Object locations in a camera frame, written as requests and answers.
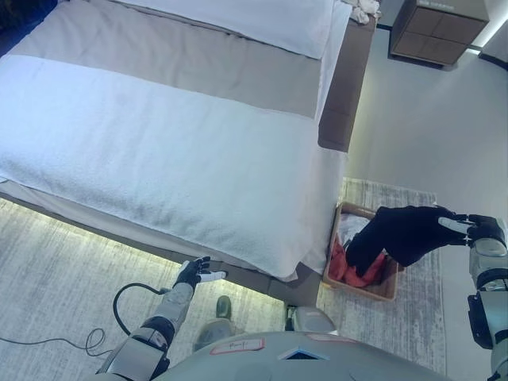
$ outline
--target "white blanket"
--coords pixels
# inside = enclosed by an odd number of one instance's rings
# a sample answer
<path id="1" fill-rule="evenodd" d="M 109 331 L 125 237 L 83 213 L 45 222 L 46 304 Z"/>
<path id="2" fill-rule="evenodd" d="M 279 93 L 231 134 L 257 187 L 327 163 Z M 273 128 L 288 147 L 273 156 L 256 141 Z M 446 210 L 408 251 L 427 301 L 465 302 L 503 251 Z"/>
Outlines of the white blanket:
<path id="1" fill-rule="evenodd" d="M 0 83 L 1 177 L 280 278 L 325 252 L 312 119 L 28 56 L 2 58 Z"/>
<path id="2" fill-rule="evenodd" d="M 118 0 L 216 25 L 320 59 L 334 0 Z"/>

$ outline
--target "black cable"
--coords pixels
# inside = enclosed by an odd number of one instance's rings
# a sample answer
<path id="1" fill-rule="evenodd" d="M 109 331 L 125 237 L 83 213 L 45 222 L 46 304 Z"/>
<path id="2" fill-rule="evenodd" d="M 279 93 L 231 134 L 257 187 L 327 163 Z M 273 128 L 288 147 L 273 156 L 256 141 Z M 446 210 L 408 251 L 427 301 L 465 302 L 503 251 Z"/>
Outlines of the black cable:
<path id="1" fill-rule="evenodd" d="M 100 332 L 101 333 L 101 338 L 98 340 L 97 343 L 90 345 L 90 343 L 92 341 L 92 338 L 93 338 L 93 336 L 94 336 L 94 334 L 96 332 Z M 55 338 L 52 338 L 52 339 L 46 339 L 46 340 L 34 341 L 34 342 L 16 341 L 16 340 L 5 339 L 3 337 L 0 337 L 0 341 L 5 341 L 7 343 L 18 344 L 18 345 L 39 345 L 39 344 L 46 344 L 46 343 L 49 343 L 49 342 L 52 342 L 52 341 L 63 341 L 65 343 L 69 344 L 69 345 L 72 345 L 74 348 L 84 350 L 87 353 L 87 355 L 90 356 L 90 357 L 98 357 L 98 356 L 105 355 L 105 354 L 107 354 L 109 352 L 112 352 L 111 350 L 104 351 L 104 352 L 97 353 L 97 354 L 94 354 L 94 353 L 90 352 L 91 349 L 97 348 L 99 345 L 101 345 L 104 342 L 105 339 L 106 339 L 106 332 L 104 332 L 104 329 L 102 329 L 102 328 L 94 328 L 94 329 L 92 329 L 90 331 L 90 333 L 88 333 L 87 341 L 85 342 L 85 346 L 84 347 L 82 347 L 81 345 L 77 345 L 77 344 L 73 343 L 72 341 L 69 341 L 68 339 L 65 339 L 63 337 L 55 337 Z"/>
<path id="2" fill-rule="evenodd" d="M 157 295 L 163 295 L 163 294 L 166 293 L 165 290 L 156 290 L 155 288 L 147 286 L 146 284 L 143 284 L 143 283 L 129 283 L 127 286 L 123 286 L 117 292 L 117 294 L 115 295 L 115 297 L 113 299 L 113 315 L 114 315 L 114 318 L 117 319 L 117 323 L 120 326 L 121 330 L 124 331 L 127 334 L 127 336 L 130 335 L 130 331 L 127 329 L 127 327 L 125 326 L 124 322 L 120 319 L 120 315 L 118 315 L 117 303 L 118 303 L 118 298 L 120 298 L 121 293 L 124 292 L 125 290 L 127 290 L 130 287 L 141 287 L 141 288 L 149 290 L 149 291 L 151 291 L 151 292 L 153 292 L 154 294 L 157 294 Z"/>

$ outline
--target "red garment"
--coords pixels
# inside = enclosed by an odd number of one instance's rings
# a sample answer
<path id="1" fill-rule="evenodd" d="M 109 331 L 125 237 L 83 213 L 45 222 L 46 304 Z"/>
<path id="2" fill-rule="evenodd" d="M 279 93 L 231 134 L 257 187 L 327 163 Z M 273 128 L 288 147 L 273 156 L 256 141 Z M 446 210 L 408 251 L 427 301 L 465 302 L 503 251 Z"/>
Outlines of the red garment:
<path id="1" fill-rule="evenodd" d="M 348 266 L 346 262 L 346 251 L 341 244 L 335 239 L 332 249 L 332 259 L 328 276 L 333 280 L 342 280 L 349 286 L 365 287 L 369 284 L 379 281 L 383 273 L 385 264 L 385 255 L 381 252 L 374 263 L 367 269 L 364 276 L 359 277 L 356 274 L 356 266 Z"/>

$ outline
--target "gray rug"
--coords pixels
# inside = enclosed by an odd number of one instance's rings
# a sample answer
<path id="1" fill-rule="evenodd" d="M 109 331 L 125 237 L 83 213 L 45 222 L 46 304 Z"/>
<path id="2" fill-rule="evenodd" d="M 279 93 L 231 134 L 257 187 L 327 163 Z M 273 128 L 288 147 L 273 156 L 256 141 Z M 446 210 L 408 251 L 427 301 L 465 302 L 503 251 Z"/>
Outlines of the gray rug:
<path id="1" fill-rule="evenodd" d="M 434 194 L 363 180 L 344 182 L 342 199 L 376 210 L 380 206 L 430 206 Z M 321 284 L 317 307 L 335 322 L 340 335 L 446 372 L 441 262 L 436 250 L 399 274 L 393 302 L 375 302 Z"/>
<path id="2" fill-rule="evenodd" d="M 365 206 L 429 205 L 431 194 L 349 180 L 349 201 Z M 107 332 L 102 350 L 124 335 L 111 312 L 117 290 L 130 282 L 170 287 L 177 264 L 88 233 L 0 199 L 0 336 L 19 341 L 66 337 L 80 344 L 94 327 Z M 283 303 L 226 281 L 198 285 L 187 320 L 171 347 L 172 364 L 191 353 L 199 327 L 214 316 L 217 298 L 233 300 L 239 332 L 283 328 Z M 120 314 L 135 328 L 160 297 L 126 291 Z M 443 373 L 445 331 L 439 256 L 428 255 L 400 278 L 395 302 L 372 302 L 354 294 L 320 290 L 318 306 L 344 336 L 373 344 Z M 83 379 L 102 359 L 66 344 L 18 346 L 0 341 L 0 379 Z"/>

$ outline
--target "robot finger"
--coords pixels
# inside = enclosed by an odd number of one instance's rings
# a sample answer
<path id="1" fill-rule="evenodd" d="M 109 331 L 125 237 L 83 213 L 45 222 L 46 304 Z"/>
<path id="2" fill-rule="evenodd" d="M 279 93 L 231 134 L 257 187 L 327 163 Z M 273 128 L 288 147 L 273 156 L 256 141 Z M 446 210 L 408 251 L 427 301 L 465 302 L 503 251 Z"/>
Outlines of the robot finger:
<path id="1" fill-rule="evenodd" d="M 225 279 L 227 276 L 227 271 L 204 271 L 203 273 L 198 274 L 198 277 L 201 278 L 202 282 L 213 282 L 214 280 Z"/>

